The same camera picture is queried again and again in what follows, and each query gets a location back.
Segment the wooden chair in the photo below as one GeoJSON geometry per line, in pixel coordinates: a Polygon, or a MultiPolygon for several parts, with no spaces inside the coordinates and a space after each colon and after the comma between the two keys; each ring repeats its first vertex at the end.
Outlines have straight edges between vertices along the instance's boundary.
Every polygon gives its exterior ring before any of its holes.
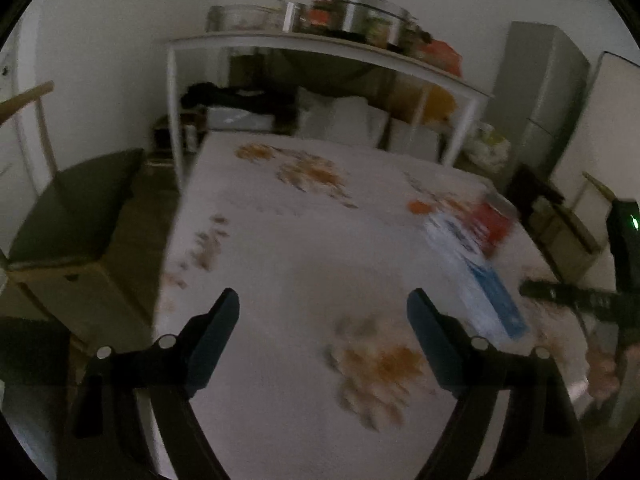
{"type": "MultiPolygon", "coordinates": [[[[58,322],[28,283],[51,276],[73,279],[97,270],[133,314],[150,325],[148,311],[102,262],[120,209],[130,195],[131,181],[142,163],[143,150],[111,153],[58,171],[42,105],[42,97],[53,88],[50,81],[0,103],[0,125],[21,108],[35,103],[40,140],[53,176],[21,225],[8,254],[0,251],[0,267],[38,311],[58,322]]],[[[77,337],[74,342],[81,348],[84,346],[77,337]]]]}

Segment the stainless steel pot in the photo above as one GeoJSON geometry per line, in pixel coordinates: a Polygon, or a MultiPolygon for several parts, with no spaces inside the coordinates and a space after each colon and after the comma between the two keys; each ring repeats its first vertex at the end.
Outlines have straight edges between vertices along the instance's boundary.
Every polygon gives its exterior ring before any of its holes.
{"type": "Polygon", "coordinates": [[[352,40],[400,49],[411,20],[408,10],[386,0],[332,0],[332,4],[330,30],[352,40]]]}

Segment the chair leg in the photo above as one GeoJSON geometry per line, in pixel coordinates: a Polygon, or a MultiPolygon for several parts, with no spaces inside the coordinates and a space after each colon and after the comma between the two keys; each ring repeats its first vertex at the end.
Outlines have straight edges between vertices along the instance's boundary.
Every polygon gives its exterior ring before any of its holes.
{"type": "Polygon", "coordinates": [[[105,277],[109,285],[118,293],[118,295],[124,300],[124,302],[133,311],[133,314],[142,322],[145,326],[151,326],[153,317],[146,308],[138,301],[138,298],[130,291],[129,287],[125,285],[122,280],[117,279],[107,268],[105,263],[98,262],[96,264],[97,269],[105,277]]]}
{"type": "MultiPolygon", "coordinates": [[[[64,326],[66,329],[68,329],[68,327],[66,327],[66,325],[62,323],[62,321],[60,321],[56,316],[54,316],[54,314],[46,306],[44,306],[44,304],[29,288],[29,285],[27,285],[24,282],[17,282],[15,280],[12,280],[11,278],[8,278],[8,279],[10,280],[10,282],[15,283],[15,286],[17,287],[18,291],[22,294],[22,296],[27,301],[29,301],[29,303],[31,303],[39,313],[41,313],[44,317],[46,317],[47,320],[58,323],[64,326]]],[[[82,339],[80,339],[77,335],[71,332],[71,330],[69,330],[69,334],[70,334],[69,341],[74,346],[74,348],[81,351],[83,354],[87,354],[88,352],[87,344],[84,341],[82,341],[82,339]]]]}

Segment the green seat cushion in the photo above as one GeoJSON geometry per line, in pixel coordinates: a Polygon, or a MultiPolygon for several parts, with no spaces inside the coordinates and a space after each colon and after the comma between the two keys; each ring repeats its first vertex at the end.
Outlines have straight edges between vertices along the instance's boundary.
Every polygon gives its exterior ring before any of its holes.
{"type": "Polygon", "coordinates": [[[143,150],[92,158],[60,171],[18,231],[9,270],[84,264],[107,249],[143,150]]]}

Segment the refrigerator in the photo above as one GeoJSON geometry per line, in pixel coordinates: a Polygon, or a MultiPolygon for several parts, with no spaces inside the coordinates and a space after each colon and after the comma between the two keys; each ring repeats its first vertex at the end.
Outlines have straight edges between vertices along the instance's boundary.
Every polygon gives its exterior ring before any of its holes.
{"type": "Polygon", "coordinates": [[[483,121],[509,139],[505,167],[494,178],[504,190],[520,164],[546,178],[575,128],[590,64],[555,25],[512,22],[494,97],[483,121]]]}

